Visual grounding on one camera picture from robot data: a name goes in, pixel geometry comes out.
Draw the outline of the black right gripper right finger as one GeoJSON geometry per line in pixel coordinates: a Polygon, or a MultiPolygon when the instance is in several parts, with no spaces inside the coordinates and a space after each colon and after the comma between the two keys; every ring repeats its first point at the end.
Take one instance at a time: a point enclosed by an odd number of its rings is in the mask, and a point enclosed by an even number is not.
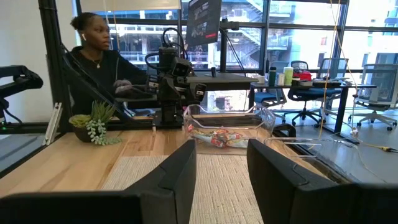
{"type": "Polygon", "coordinates": [[[333,182],[250,139],[249,178],[265,224],[321,224],[338,211],[333,182]]]}

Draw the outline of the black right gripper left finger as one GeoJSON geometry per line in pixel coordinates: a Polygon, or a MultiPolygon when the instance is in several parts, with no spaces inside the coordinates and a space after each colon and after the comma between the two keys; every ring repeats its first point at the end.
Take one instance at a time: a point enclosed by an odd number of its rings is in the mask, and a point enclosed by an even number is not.
{"type": "Polygon", "coordinates": [[[196,144],[188,140],[126,188],[129,224],[189,224],[196,178],[196,144]]]}

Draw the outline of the red and blue granola bar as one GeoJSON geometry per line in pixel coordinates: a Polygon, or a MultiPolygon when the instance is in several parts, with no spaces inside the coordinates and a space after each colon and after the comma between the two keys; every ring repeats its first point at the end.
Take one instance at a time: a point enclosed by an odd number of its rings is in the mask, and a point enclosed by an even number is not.
{"type": "Polygon", "coordinates": [[[217,140],[216,136],[211,133],[205,133],[203,131],[200,131],[199,129],[192,129],[189,132],[190,136],[214,145],[217,145],[219,141],[217,140]]]}

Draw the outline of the grey operator desk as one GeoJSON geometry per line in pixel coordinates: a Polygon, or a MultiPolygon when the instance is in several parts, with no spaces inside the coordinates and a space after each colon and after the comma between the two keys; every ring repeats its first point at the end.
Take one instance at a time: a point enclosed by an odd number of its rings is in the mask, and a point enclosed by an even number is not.
{"type": "MultiPolygon", "coordinates": [[[[226,91],[226,90],[249,90],[251,83],[257,83],[257,78],[245,77],[236,73],[217,73],[216,77],[207,76],[204,72],[199,72],[195,77],[188,77],[188,83],[202,83],[206,85],[206,91],[226,91]]],[[[130,110],[144,108],[160,108],[157,97],[145,99],[124,99],[117,98],[120,103],[127,103],[130,110]]]]}

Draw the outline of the clear plastic bin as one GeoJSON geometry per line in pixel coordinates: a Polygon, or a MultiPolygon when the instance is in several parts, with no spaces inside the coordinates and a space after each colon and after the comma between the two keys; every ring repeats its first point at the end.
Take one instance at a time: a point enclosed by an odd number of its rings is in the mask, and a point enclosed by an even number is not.
{"type": "Polygon", "coordinates": [[[248,141],[263,142],[272,136],[275,115],[263,106],[253,106],[247,111],[207,111],[200,105],[190,105],[183,113],[183,131],[187,139],[195,140],[200,154],[227,154],[243,156],[247,148],[216,147],[211,143],[193,138],[189,132],[199,129],[214,135],[242,134],[248,141]]]}
{"type": "Polygon", "coordinates": [[[268,138],[264,144],[302,167],[339,184],[358,182],[354,161],[358,147],[347,141],[309,138],[268,138]]]}

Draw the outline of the grey woven placemat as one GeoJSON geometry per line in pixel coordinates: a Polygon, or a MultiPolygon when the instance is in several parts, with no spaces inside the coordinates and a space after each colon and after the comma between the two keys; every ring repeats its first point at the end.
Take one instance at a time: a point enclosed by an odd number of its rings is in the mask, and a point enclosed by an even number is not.
{"type": "MultiPolygon", "coordinates": [[[[122,157],[103,190],[122,190],[157,167],[166,156],[122,157]]],[[[198,154],[190,224],[263,224],[248,176],[246,156],[198,154]]]]}

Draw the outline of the black monitor pole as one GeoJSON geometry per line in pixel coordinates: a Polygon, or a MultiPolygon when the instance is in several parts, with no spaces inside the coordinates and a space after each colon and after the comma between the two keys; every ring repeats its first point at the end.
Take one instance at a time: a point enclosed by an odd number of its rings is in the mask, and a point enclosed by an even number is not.
{"type": "Polygon", "coordinates": [[[227,35],[226,35],[226,28],[228,24],[227,18],[222,18],[220,22],[220,35],[221,35],[221,42],[220,42],[220,72],[226,72],[226,55],[227,55],[227,35]]]}

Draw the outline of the light green cup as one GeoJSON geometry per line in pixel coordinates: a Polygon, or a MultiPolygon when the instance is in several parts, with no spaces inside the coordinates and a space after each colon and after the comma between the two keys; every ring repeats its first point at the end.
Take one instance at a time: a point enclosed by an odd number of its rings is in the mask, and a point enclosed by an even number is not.
{"type": "Polygon", "coordinates": [[[292,67],[284,67],[284,85],[291,86],[293,80],[294,69],[292,67]]]}

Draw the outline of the blue office chair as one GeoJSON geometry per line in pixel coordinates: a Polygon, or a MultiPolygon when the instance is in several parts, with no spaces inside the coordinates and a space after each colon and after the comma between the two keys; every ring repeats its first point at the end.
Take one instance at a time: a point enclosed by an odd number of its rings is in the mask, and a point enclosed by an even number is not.
{"type": "Polygon", "coordinates": [[[291,88],[287,94],[288,99],[292,101],[303,101],[304,102],[304,108],[302,111],[297,112],[293,111],[293,113],[296,113],[297,115],[292,118],[292,126],[296,125],[295,120],[297,118],[302,118],[303,120],[305,118],[311,118],[315,121],[314,127],[319,128],[322,123],[324,123],[324,119],[320,114],[316,114],[315,112],[309,111],[306,106],[308,101],[313,101],[318,98],[321,98],[323,96],[323,90],[320,88],[307,88],[307,89],[295,89],[291,88]]]}

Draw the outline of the person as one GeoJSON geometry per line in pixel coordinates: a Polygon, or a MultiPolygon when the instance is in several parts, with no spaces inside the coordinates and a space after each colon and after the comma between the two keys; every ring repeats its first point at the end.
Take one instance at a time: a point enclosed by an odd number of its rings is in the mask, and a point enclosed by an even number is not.
{"type": "Polygon", "coordinates": [[[84,12],[71,21],[78,31],[81,45],[74,47],[66,58],[86,82],[109,101],[116,98],[141,99],[152,95],[145,92],[147,74],[117,50],[111,50],[109,26],[92,12],[84,12]]]}

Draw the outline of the green succulent plant in pot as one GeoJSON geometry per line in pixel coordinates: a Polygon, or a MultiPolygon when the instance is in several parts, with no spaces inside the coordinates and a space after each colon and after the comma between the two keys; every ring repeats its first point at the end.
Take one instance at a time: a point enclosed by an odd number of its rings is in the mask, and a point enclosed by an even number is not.
{"type": "Polygon", "coordinates": [[[121,142],[119,137],[107,137],[107,126],[113,118],[116,108],[105,102],[94,101],[90,114],[76,114],[69,118],[76,137],[87,143],[100,146],[113,145],[121,142]]]}

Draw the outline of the red container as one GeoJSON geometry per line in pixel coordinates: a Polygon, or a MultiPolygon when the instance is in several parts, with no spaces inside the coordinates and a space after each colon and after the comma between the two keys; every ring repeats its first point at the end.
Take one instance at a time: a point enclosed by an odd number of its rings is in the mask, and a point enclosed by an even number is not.
{"type": "Polygon", "coordinates": [[[293,73],[293,78],[298,78],[300,81],[302,81],[302,80],[311,81],[312,74],[309,71],[301,71],[301,72],[293,73]]]}

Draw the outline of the grey mesh office chair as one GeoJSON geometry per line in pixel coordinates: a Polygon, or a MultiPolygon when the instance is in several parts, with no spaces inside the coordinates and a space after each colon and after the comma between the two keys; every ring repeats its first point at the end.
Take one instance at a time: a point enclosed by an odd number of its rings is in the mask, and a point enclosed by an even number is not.
{"type": "Polygon", "coordinates": [[[363,67],[362,85],[374,85],[375,88],[361,87],[358,97],[355,98],[356,105],[364,106],[371,113],[351,113],[348,121],[352,122],[355,116],[362,117],[356,125],[360,127],[363,121],[374,123],[378,120],[387,125],[387,130],[392,131],[398,126],[398,120],[378,114],[395,109],[398,105],[398,64],[366,64],[363,67]]]}

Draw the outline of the silver aluminium bracket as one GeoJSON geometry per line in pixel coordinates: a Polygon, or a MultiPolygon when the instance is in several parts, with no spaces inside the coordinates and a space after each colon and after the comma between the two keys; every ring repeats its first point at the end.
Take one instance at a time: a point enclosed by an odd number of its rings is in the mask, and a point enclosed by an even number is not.
{"type": "Polygon", "coordinates": [[[52,115],[50,117],[50,121],[47,126],[47,130],[45,132],[44,140],[42,143],[43,146],[49,146],[51,143],[54,142],[60,118],[62,116],[62,110],[62,103],[55,103],[52,110],[52,115]]]}

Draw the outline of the black aluminium table frame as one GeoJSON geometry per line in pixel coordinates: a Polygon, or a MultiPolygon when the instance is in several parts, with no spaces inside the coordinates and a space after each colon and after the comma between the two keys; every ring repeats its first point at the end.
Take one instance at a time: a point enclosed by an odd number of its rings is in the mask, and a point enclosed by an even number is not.
{"type": "Polygon", "coordinates": [[[109,101],[97,88],[92,87],[78,72],[74,71],[66,58],[66,54],[71,50],[67,50],[62,44],[55,0],[0,0],[0,13],[5,4],[15,3],[18,17],[32,27],[35,22],[22,12],[23,7],[32,1],[37,1],[39,6],[47,50],[44,57],[49,70],[52,100],[54,103],[62,103],[63,108],[57,132],[64,134],[72,131],[72,125],[68,119],[73,114],[90,114],[91,105],[96,100],[116,107],[114,115],[119,118],[119,123],[111,125],[111,130],[151,128],[150,121],[134,119],[132,114],[124,109],[122,103],[116,100],[109,101]]]}

